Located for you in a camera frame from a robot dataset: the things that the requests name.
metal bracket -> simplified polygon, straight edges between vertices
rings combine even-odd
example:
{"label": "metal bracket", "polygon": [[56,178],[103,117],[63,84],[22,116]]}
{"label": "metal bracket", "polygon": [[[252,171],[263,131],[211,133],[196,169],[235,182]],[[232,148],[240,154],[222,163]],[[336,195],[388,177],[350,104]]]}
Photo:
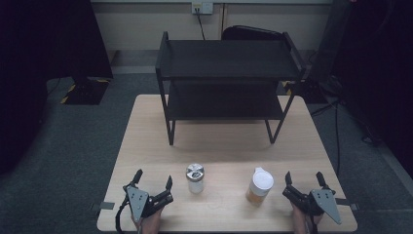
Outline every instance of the metal bracket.
{"label": "metal bracket", "polygon": [[329,189],[314,189],[311,191],[317,204],[325,211],[337,224],[341,224],[341,217],[338,213],[334,194]]}
{"label": "metal bracket", "polygon": [[138,222],[149,199],[149,194],[132,186],[128,186],[127,193],[131,203],[133,219]]}

cup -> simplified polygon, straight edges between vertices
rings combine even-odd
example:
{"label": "cup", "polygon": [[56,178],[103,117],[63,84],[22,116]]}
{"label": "cup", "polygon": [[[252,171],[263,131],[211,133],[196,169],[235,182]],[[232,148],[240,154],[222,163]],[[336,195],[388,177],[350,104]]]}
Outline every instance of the cup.
{"label": "cup", "polygon": [[252,204],[261,204],[273,185],[273,176],[262,168],[256,168],[246,191],[246,199]]}
{"label": "cup", "polygon": [[186,168],[189,191],[200,193],[204,190],[204,167],[201,164],[191,164]]}

white wall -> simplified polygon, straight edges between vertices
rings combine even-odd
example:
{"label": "white wall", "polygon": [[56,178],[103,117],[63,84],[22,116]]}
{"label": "white wall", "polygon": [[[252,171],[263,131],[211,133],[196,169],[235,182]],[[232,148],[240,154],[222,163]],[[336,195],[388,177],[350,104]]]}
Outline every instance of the white wall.
{"label": "white wall", "polygon": [[[314,50],[328,11],[322,4],[214,4],[201,21],[207,40],[219,39],[222,26],[242,24],[287,31],[299,50]],[[203,39],[190,3],[94,3],[94,12],[107,50],[158,50],[164,31],[172,40]]]}

black cable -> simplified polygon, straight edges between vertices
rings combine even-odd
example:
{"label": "black cable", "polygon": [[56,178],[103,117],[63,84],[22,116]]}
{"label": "black cable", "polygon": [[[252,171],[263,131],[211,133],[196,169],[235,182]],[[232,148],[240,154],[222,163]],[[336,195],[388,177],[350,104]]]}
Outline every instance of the black cable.
{"label": "black cable", "polygon": [[221,20],[221,37],[222,37],[222,33],[224,32],[224,26],[225,26],[225,8],[227,7],[227,4],[226,3],[224,3],[224,4],[222,4],[222,12],[224,13],[224,14],[222,14],[221,16],[222,16],[222,20]]}
{"label": "black cable", "polygon": [[121,213],[122,213],[122,211],[124,210],[124,207],[125,207],[126,205],[128,205],[128,204],[129,204],[129,198],[128,198],[128,195],[126,195],[124,202],[123,202],[122,205],[119,207],[119,211],[116,213],[116,216],[115,216],[116,230],[117,230],[118,233],[120,233],[120,234],[124,234],[124,231],[123,231],[122,228],[121,228]]}
{"label": "black cable", "polygon": [[[321,87],[319,87],[319,91],[321,92],[322,96],[323,96],[325,99],[327,99],[327,94],[322,90]],[[336,107],[334,106],[334,104],[336,104],[336,101],[338,101],[338,99],[335,100],[335,101],[333,101],[333,102],[327,101],[327,102],[328,102],[328,105],[327,105],[327,106],[329,106],[329,108],[327,108],[327,106],[322,107],[322,108],[320,108],[320,109],[315,110],[314,112],[312,112],[311,115],[312,115],[312,116],[319,116],[319,115],[321,115],[322,113],[324,113],[327,109],[330,109],[331,107],[336,108]],[[326,109],[324,109],[322,113],[318,114],[319,111],[320,111],[321,109],[323,109],[323,108],[326,108]],[[357,122],[359,122],[362,126],[364,126],[364,127],[367,129],[368,132],[371,133],[371,130],[368,129],[368,125],[365,124],[364,122],[362,122],[360,119],[352,116],[351,114],[346,113],[346,112],[343,111],[343,110],[340,110],[340,111],[341,111],[341,113],[347,115],[347,116],[350,117],[351,119],[356,120]]]}
{"label": "black cable", "polygon": [[58,84],[60,84],[61,78],[58,78],[57,84],[48,92],[48,96],[57,88]]}
{"label": "black cable", "polygon": [[323,114],[326,110],[329,110],[329,109],[331,109],[331,107],[333,107],[333,105],[337,102],[338,100],[335,100],[335,101],[333,101],[333,102],[329,102],[328,103],[328,105],[326,105],[326,106],[324,106],[324,107],[322,107],[322,108],[319,108],[319,109],[317,109],[317,110],[315,110],[315,111],[313,111],[312,113],[311,113],[311,116],[319,116],[319,115],[321,115],[321,114]]}
{"label": "black cable", "polygon": [[312,58],[318,53],[318,51],[314,51],[310,56],[309,56],[309,64],[313,65],[313,60]]}
{"label": "black cable", "polygon": [[198,17],[198,22],[200,23],[200,27],[201,27],[201,31],[203,33],[203,38],[204,41],[206,40],[206,37],[204,36],[204,29],[203,29],[203,24],[201,23],[201,17],[200,17],[200,9],[195,9],[195,12],[197,13],[197,17]]}
{"label": "black cable", "polygon": [[335,129],[336,129],[336,143],[337,143],[337,177],[340,174],[340,159],[341,159],[341,153],[340,153],[340,138],[339,138],[339,134],[338,134],[338,104],[340,102],[336,101],[336,106],[335,106]]}

electrical outlet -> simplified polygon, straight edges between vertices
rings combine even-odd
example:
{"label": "electrical outlet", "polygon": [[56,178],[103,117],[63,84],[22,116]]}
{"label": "electrical outlet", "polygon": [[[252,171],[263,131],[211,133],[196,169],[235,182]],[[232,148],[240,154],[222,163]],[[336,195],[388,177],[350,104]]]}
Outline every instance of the electrical outlet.
{"label": "electrical outlet", "polygon": [[210,2],[193,2],[192,3],[192,14],[197,13],[199,10],[200,15],[211,15],[213,13],[213,3]]}
{"label": "electrical outlet", "polygon": [[203,14],[212,15],[213,3],[203,3]]}
{"label": "electrical outlet", "polygon": [[201,2],[198,3],[192,3],[192,14],[196,14],[197,10],[199,14],[202,14],[202,9],[203,9],[203,4]]}

